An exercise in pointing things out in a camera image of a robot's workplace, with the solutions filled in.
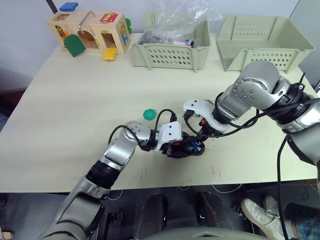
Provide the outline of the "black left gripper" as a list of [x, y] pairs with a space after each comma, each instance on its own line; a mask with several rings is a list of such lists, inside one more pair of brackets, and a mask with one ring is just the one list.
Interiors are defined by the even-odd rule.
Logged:
[[163, 155], [167, 155], [170, 158], [182, 159], [190, 156], [197, 156], [197, 151], [190, 151], [189, 144], [184, 142], [184, 136], [189, 136], [187, 133], [182, 134], [183, 138], [181, 141], [173, 143], [165, 143], [161, 146]]

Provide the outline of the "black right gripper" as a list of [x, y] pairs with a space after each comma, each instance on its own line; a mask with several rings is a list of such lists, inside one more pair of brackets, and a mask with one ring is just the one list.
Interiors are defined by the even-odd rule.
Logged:
[[184, 136], [184, 142], [185, 143], [195, 143], [198, 145], [199, 148], [204, 148], [205, 147], [205, 141], [207, 140], [208, 136], [220, 136], [221, 133], [212, 128], [207, 120], [203, 117], [200, 122], [198, 123], [200, 126], [199, 133], [200, 135], [197, 136], [192, 136], [192, 135], [185, 135]]

